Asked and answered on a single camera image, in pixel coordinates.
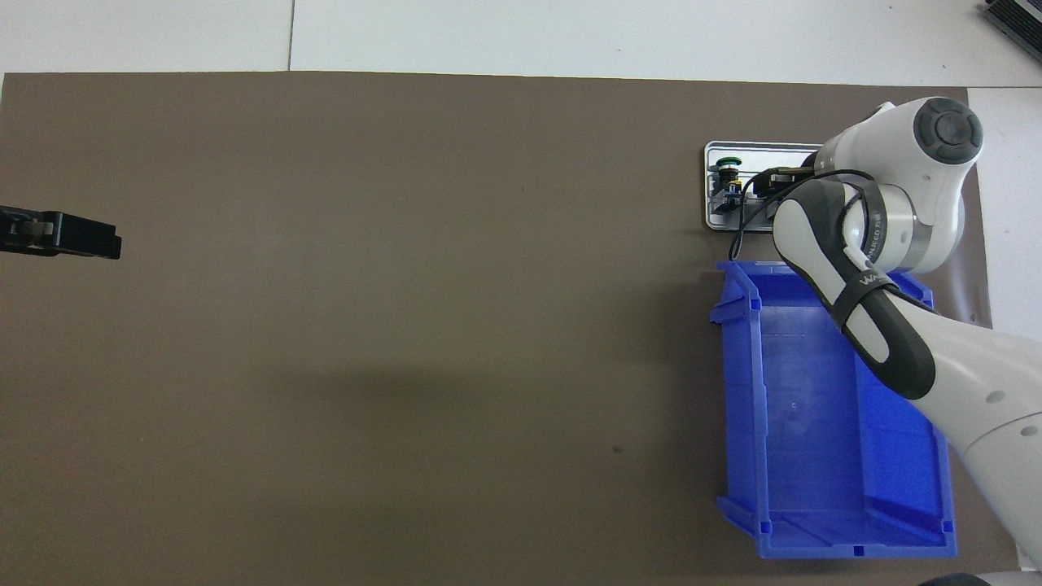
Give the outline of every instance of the black grip band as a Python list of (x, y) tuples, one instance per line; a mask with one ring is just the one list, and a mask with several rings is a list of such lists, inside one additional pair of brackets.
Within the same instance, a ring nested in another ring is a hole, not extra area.
[(869, 269), (855, 274), (853, 278), (846, 283), (843, 291), (840, 292), (840, 296), (833, 303), (833, 309), (828, 312), (833, 316), (833, 321), (836, 322), (836, 325), (843, 327), (846, 324), (846, 320), (850, 318), (853, 309), (858, 307), (858, 303), (861, 302), (865, 295), (880, 287), (888, 286), (897, 288), (897, 285), (889, 276), (875, 269)]

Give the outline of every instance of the circular joint cap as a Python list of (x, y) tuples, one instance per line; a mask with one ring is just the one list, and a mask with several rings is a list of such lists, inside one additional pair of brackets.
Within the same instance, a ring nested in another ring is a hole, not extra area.
[(915, 115), (915, 140), (931, 158), (962, 165), (981, 152), (984, 129), (966, 104), (949, 98), (931, 98)]

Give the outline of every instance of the black cable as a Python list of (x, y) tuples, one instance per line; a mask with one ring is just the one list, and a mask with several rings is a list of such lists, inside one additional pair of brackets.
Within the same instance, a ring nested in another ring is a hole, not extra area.
[[(767, 171), (761, 171), (760, 173), (756, 173), (755, 175), (753, 175), (753, 177), (750, 178), (748, 181), (746, 181), (745, 186), (742, 188), (742, 194), (743, 194), (743, 196), (745, 194), (746, 189), (752, 184), (753, 179), (755, 179), (756, 177), (759, 177), (760, 175), (762, 175), (764, 173), (767, 173), (768, 171), (774, 171), (774, 169), (768, 169)], [(743, 236), (745, 234), (745, 229), (749, 226), (749, 223), (752, 222), (752, 220), (756, 216), (759, 216), (764, 210), (767, 210), (771, 205), (771, 203), (774, 203), (775, 201), (779, 201), (782, 199), (785, 199), (785, 197), (787, 195), (789, 195), (790, 193), (792, 193), (792, 191), (794, 189), (796, 189), (799, 186), (803, 185), (803, 182), (805, 182), (805, 181), (809, 181), (811, 179), (821, 179), (821, 178), (824, 178), (824, 177), (832, 177), (834, 175), (855, 175), (855, 176), (868, 179), (870, 181), (874, 181), (875, 180), (875, 177), (873, 177), (872, 175), (869, 175), (868, 173), (866, 173), (864, 171), (858, 171), (857, 169), (836, 169), (835, 171), (825, 171), (824, 173), (818, 173), (817, 175), (812, 175), (810, 177), (805, 177), (803, 179), (800, 179), (800, 180), (796, 181), (795, 184), (793, 184), (793, 185), (785, 188), (784, 190), (775, 193), (774, 195), (771, 195), (770, 197), (764, 199), (764, 202), (760, 205), (760, 207), (758, 207), (756, 211), (753, 212), (752, 215), (750, 215), (748, 218), (745, 218), (744, 217), (745, 214), (743, 214), (742, 212), (739, 213), (740, 216), (742, 216), (742, 218), (740, 219), (739, 224), (738, 224), (738, 231), (735, 233), (735, 238), (731, 239), (731, 241), (730, 241), (730, 248), (727, 251), (727, 260), (734, 261), (734, 260), (738, 259), (739, 252), (742, 251), (742, 239), (743, 239)]]
[(738, 196), (738, 233), (735, 238), (730, 241), (730, 248), (727, 251), (727, 258), (734, 261), (738, 258), (739, 253), (742, 251), (742, 238), (745, 234), (745, 201), (746, 192), (749, 191), (749, 186), (756, 182), (756, 179), (763, 175), (770, 175), (771, 173), (777, 172), (779, 167), (773, 167), (771, 169), (764, 169), (763, 171), (756, 173), (755, 175), (749, 177), (745, 185), (742, 186), (742, 192)]

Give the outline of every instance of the metal tray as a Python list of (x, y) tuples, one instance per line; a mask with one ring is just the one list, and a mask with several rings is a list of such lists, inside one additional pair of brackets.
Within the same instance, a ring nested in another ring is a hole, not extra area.
[[(755, 143), (741, 141), (712, 141), (705, 145), (705, 182), (702, 193), (702, 207), (705, 212), (705, 225), (715, 230), (735, 231), (738, 229), (738, 211), (726, 214), (713, 214), (713, 210), (723, 202), (723, 198), (713, 197), (716, 179), (716, 162), (724, 156), (737, 156), (742, 160), (738, 178), (744, 184), (750, 177), (771, 167), (799, 167), (807, 155), (821, 148), (818, 144), (800, 143)], [(745, 202), (745, 215), (748, 217), (762, 204), (762, 200), (748, 195)], [(773, 227), (771, 211), (756, 216), (748, 225), (746, 231), (769, 233)]]

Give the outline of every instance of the black object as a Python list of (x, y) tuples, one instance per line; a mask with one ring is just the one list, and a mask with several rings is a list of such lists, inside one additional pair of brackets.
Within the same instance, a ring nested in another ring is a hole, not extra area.
[(927, 580), (919, 586), (988, 586), (990, 583), (972, 573), (949, 573)]
[(713, 209), (714, 214), (729, 214), (735, 210), (740, 210), (744, 201), (740, 196), (742, 182), (738, 180), (738, 166), (742, 160), (737, 156), (724, 156), (717, 160), (717, 188), (713, 192), (714, 196), (721, 195), (723, 201)]
[(0, 205), (0, 251), (56, 257), (119, 259), (123, 239), (116, 226), (63, 212), (33, 212)]
[(961, 165), (981, 152), (984, 129), (973, 111), (949, 98), (931, 98), (915, 115), (915, 140), (923, 152)]
[(988, 0), (984, 18), (1042, 60), (1042, 0)]

